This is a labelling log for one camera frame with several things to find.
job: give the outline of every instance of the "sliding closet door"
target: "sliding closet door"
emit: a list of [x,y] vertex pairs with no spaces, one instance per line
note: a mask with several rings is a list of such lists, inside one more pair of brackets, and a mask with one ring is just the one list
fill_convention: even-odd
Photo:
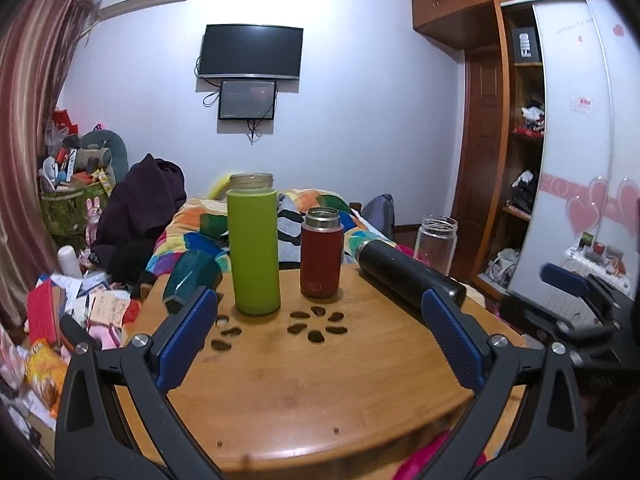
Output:
[[[563,306],[540,280],[540,268],[562,264],[564,252],[600,219],[589,188],[609,174],[609,86],[585,0],[548,0],[534,4],[534,11],[545,68],[545,145],[538,195],[509,291],[557,312]],[[564,315],[580,321],[579,307],[569,310]]]
[[607,202],[596,239],[621,251],[630,294],[638,281],[640,198],[640,50],[607,0],[588,0],[600,33],[613,112],[612,164]]

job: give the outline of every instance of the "wooden table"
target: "wooden table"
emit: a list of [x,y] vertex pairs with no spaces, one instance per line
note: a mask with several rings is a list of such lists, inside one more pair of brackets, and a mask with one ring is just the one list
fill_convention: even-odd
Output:
[[[343,267],[340,291],[329,301],[303,297],[299,276],[297,270],[282,271],[281,308],[249,317],[236,310],[226,274],[218,287],[220,321],[183,384],[168,397],[232,478],[388,479],[398,463],[455,424],[472,393],[459,386],[429,330],[364,279],[357,266]],[[154,286],[132,334],[152,334],[166,317],[166,279]],[[523,344],[473,301],[466,300],[463,311],[489,334]],[[291,317],[295,312],[305,317]],[[307,327],[289,333],[295,324]],[[232,328],[241,333],[223,334]],[[313,330],[324,342],[310,340]],[[215,349],[211,340],[230,348]],[[128,392],[118,393],[141,450],[159,460]],[[521,396],[514,391],[489,453],[504,440]]]

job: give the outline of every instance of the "glass jar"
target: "glass jar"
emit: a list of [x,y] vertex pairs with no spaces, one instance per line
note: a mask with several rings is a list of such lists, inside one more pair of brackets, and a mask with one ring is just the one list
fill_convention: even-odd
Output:
[[426,215],[418,229],[414,258],[448,276],[457,243],[458,222],[447,216]]

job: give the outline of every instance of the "pink stuffed bunny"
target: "pink stuffed bunny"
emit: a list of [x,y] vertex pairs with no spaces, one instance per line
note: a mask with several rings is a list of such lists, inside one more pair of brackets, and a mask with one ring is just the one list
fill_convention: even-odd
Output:
[[88,246],[95,242],[98,231],[98,221],[100,220],[101,214],[102,210],[100,209],[100,197],[95,197],[93,202],[91,202],[90,198],[87,198],[86,231],[84,234],[84,239],[86,240],[86,244]]

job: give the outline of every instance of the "metal screw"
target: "metal screw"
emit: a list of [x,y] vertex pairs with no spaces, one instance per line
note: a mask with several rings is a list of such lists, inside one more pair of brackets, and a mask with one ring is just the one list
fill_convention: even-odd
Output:
[[85,342],[78,343],[76,345],[76,348],[74,349],[74,352],[76,352],[76,354],[78,355],[86,354],[88,351],[89,351],[89,345]]
[[496,334],[491,336],[491,344],[496,348],[504,348],[509,343],[509,340],[502,334]]
[[554,354],[563,355],[566,352],[566,348],[562,343],[555,342],[551,345],[551,351]]
[[136,348],[142,348],[147,343],[149,343],[149,336],[146,334],[136,334],[131,340],[131,344]]
[[582,357],[580,357],[580,354],[578,354],[578,352],[576,352],[575,350],[571,350],[569,352],[569,357],[571,358],[571,362],[574,364],[574,366],[580,367],[584,364]]

